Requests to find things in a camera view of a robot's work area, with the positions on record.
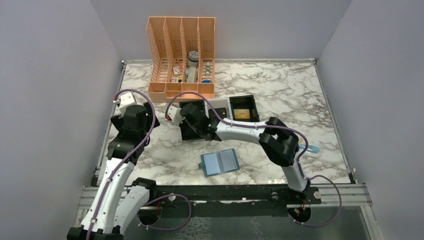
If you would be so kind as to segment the blue leather card holder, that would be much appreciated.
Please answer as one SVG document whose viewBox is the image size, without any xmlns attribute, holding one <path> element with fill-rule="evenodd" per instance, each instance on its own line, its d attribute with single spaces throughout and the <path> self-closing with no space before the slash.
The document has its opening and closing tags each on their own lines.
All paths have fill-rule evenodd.
<svg viewBox="0 0 424 240">
<path fill-rule="evenodd" d="M 202 154 L 198 168 L 205 177 L 217 176 L 240 170 L 236 150 L 234 148 Z"/>
</svg>

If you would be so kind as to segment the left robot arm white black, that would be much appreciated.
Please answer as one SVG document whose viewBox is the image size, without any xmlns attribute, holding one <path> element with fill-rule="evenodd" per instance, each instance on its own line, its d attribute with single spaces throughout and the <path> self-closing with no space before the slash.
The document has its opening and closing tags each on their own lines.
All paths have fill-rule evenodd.
<svg viewBox="0 0 424 240">
<path fill-rule="evenodd" d="M 134 94 L 121 91 L 114 99 L 120 113 L 110 121 L 118 134 L 109 143 L 105 172 L 93 202 L 80 225 L 69 229 L 68 240 L 122 240 L 139 209 L 157 200 L 154 180 L 137 183 L 121 198 L 153 129 L 160 126 L 152 101 L 142 94 L 146 101 L 139 104 Z"/>
</svg>

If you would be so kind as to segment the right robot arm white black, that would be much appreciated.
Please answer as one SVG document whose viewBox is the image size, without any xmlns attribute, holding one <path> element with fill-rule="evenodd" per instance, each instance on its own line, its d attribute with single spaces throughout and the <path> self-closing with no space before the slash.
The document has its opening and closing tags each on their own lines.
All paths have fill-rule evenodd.
<svg viewBox="0 0 424 240">
<path fill-rule="evenodd" d="M 287 179 L 289 199 L 300 204 L 309 196 L 311 181 L 305 176 L 300 157 L 299 138 L 305 136 L 287 127 L 279 118 L 271 117 L 263 122 L 242 122 L 221 118 L 217 113 L 207 116 L 193 103 L 182 108 L 168 105 L 165 118 L 174 123 L 186 123 L 206 141 L 241 141 L 262 147 L 268 159 L 280 166 Z"/>
</svg>

